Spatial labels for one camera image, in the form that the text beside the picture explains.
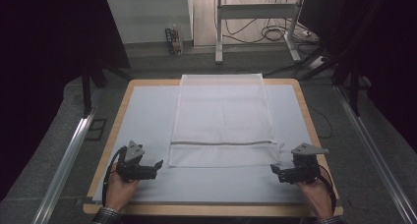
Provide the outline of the person's right hand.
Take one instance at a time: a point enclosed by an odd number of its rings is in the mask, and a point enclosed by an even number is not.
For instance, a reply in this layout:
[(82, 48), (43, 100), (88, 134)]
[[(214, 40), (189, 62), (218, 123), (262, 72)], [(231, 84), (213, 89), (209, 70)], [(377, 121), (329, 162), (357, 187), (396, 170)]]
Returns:
[(325, 220), (333, 217), (331, 197), (326, 184), (320, 179), (313, 184), (297, 183), (310, 209), (318, 220)]

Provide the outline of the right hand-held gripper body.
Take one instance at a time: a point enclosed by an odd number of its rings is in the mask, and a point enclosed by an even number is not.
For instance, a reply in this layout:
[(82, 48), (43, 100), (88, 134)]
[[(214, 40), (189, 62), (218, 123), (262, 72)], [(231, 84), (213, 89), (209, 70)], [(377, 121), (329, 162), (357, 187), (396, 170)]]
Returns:
[(328, 150), (308, 143), (301, 143), (291, 150), (294, 167), (284, 169), (283, 174), (290, 184), (305, 182), (312, 184), (321, 174), (318, 154), (327, 154)]

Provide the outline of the white table mat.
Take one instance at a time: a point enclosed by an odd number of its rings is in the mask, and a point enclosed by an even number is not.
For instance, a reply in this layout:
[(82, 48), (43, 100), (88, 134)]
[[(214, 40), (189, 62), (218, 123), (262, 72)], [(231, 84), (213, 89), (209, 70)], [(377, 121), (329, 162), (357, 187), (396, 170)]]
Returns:
[[(295, 89), (291, 84), (267, 84), (275, 135), (283, 143), (279, 167), (293, 167), (291, 149), (302, 142), (319, 145), (309, 135)], [(173, 168), (168, 151), (174, 122), (178, 86), (134, 86), (111, 156), (130, 140), (143, 144), (141, 165), (163, 159), (155, 180), (139, 182), (132, 202), (137, 203), (304, 203), (296, 185), (279, 183), (270, 163), (257, 167)]]

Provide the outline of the white mesh laundry bag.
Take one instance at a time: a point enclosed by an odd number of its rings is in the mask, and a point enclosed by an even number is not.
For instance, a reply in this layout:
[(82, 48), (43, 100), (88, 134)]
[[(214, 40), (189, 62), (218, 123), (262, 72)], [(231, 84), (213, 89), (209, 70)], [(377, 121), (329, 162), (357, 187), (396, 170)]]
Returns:
[(260, 74), (182, 77), (170, 166), (264, 166), (281, 160), (280, 148)]

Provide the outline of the aluminium floor rail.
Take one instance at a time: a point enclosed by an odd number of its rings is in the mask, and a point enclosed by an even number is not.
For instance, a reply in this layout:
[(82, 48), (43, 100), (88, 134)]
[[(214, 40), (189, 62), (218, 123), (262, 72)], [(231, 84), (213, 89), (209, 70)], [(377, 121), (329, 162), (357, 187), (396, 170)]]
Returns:
[(72, 167), (76, 161), (81, 145), (88, 133), (89, 126), (94, 118), (96, 108), (93, 107), (90, 112), (84, 116), (61, 159), (61, 162), (53, 176), (53, 179), (40, 203), (40, 206), (35, 213), (35, 216), (30, 224), (48, 224), (49, 219), (55, 209), (58, 199), (64, 189)]
[(417, 224), (417, 211), (412, 207), (410, 199), (402, 186), (394, 178), (393, 173), (383, 159), (376, 143), (371, 137), (360, 116), (357, 116), (348, 102), (349, 96), (342, 86), (336, 85), (333, 88), (367, 153), (370, 156), (384, 186), (387, 189), (396, 209), (403, 219), (404, 224)]

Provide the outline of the white desk frame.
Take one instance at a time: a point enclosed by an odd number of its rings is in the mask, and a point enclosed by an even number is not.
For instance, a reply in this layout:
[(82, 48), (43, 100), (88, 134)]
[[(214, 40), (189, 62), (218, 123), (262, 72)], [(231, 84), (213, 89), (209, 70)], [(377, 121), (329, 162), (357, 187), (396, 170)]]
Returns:
[(294, 4), (248, 4), (223, 5), (222, 0), (216, 0), (215, 20), (217, 21), (215, 63), (223, 62), (222, 22), (225, 20), (243, 19), (290, 19), (291, 24), (283, 37), (290, 55), (295, 63), (301, 58), (293, 42), (293, 34), (298, 22), (304, 0), (297, 0)]

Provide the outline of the black square floor frame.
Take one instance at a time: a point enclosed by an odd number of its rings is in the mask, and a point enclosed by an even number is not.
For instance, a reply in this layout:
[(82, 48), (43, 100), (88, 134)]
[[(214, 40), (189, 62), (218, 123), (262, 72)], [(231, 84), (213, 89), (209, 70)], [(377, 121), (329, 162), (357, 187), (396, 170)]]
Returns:
[(106, 119), (94, 119), (88, 129), (86, 140), (99, 141), (102, 138), (106, 126)]

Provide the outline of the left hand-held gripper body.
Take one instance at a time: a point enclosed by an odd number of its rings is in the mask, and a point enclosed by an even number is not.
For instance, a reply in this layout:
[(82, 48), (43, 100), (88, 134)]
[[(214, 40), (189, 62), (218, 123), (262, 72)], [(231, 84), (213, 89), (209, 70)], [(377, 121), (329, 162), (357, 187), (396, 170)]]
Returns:
[(119, 176), (129, 182), (131, 180), (149, 180), (149, 173), (157, 170), (154, 166), (141, 166), (140, 161), (145, 154), (143, 146), (130, 141), (128, 145), (122, 146), (116, 165), (116, 172)]

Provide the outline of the pack of bottles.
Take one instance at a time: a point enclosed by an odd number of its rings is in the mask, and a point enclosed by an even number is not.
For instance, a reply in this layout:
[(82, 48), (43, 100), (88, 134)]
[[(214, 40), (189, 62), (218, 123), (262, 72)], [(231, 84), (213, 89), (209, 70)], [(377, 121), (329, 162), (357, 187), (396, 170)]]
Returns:
[(173, 25), (172, 27), (167, 28), (165, 30), (165, 37), (169, 53), (171, 55), (182, 55), (184, 50), (183, 38), (178, 27)]

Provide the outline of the black metal stand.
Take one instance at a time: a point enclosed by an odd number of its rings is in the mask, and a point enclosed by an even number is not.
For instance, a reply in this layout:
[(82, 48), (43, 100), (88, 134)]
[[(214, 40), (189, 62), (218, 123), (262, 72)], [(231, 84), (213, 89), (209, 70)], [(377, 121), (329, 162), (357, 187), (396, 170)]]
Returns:
[(95, 64), (86, 64), (83, 66), (82, 83), (83, 83), (83, 102), (84, 102), (84, 115), (86, 119), (92, 111), (92, 100), (89, 81), (93, 81), (94, 85), (99, 88), (104, 88), (107, 85), (107, 78), (103, 73), (106, 69), (114, 75), (126, 80), (132, 81), (134, 78), (130, 75), (122, 72), (121, 70), (113, 67), (104, 61), (98, 59)]
[(355, 116), (359, 116), (358, 108), (358, 94), (362, 89), (368, 89), (367, 86), (360, 85), (360, 68), (356, 63), (355, 55), (352, 53), (343, 53), (340, 56), (338, 66), (336, 67), (331, 82), (334, 85), (343, 85), (346, 80), (349, 80), (348, 89), (348, 104)]

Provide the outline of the white power strip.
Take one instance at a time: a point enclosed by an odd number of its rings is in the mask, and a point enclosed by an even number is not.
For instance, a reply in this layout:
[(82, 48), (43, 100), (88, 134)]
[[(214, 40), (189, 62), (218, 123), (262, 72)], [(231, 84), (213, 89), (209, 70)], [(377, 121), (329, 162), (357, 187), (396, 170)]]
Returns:
[(320, 67), (323, 63), (325, 63), (327, 60), (328, 60), (328, 58), (327, 58), (327, 57), (325, 57), (325, 56), (319, 56), (316, 60), (314, 60), (314, 61), (310, 64), (309, 68), (310, 68), (311, 70), (315, 70), (315, 69), (317, 69), (318, 67)]

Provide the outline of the person's left hand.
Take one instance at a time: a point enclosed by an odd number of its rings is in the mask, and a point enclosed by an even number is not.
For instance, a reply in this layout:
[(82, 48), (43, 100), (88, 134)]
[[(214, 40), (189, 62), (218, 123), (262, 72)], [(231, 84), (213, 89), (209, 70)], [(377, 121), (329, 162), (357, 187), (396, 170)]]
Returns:
[(116, 165), (113, 164), (110, 170), (104, 206), (120, 212), (134, 196), (138, 184), (139, 180), (125, 182), (116, 172)]

